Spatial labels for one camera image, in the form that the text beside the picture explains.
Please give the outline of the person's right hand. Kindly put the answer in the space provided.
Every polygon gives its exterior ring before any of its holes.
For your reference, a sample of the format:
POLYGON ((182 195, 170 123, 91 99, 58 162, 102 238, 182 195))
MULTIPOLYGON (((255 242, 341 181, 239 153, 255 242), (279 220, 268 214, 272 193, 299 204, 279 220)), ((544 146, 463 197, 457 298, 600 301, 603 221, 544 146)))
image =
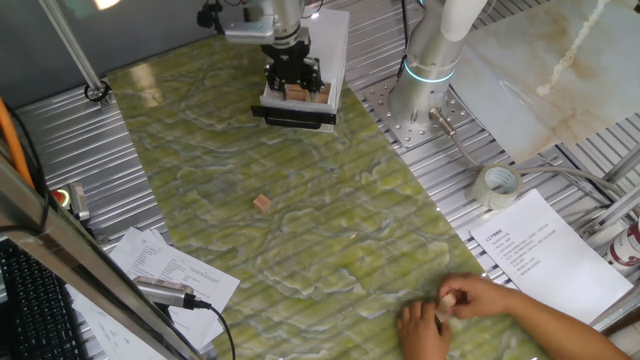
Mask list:
POLYGON ((440 299, 452 295, 455 303, 447 307, 447 313, 468 319, 507 314, 519 292, 476 274, 451 273, 441 280, 438 295, 440 299))

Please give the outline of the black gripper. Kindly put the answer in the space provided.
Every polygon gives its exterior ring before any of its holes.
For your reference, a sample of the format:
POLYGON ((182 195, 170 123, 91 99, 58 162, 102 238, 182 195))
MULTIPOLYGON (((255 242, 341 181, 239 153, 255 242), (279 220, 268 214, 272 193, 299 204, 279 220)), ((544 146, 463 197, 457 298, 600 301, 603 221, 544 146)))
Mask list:
POLYGON ((318 58, 307 58, 310 45, 297 41, 287 48, 262 45, 262 52, 271 60, 265 65, 266 83, 281 98, 287 97, 286 83, 302 83, 310 93, 318 93, 324 87, 318 58))

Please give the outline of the person's left hand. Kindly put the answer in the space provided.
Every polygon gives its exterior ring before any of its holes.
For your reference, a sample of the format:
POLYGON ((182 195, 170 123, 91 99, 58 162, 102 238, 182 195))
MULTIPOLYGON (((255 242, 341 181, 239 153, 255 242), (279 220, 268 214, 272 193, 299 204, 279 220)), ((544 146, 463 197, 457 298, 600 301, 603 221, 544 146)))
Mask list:
POLYGON ((436 304, 414 301, 406 305, 397 319, 404 360, 445 360, 449 354, 452 331, 438 324, 436 304))

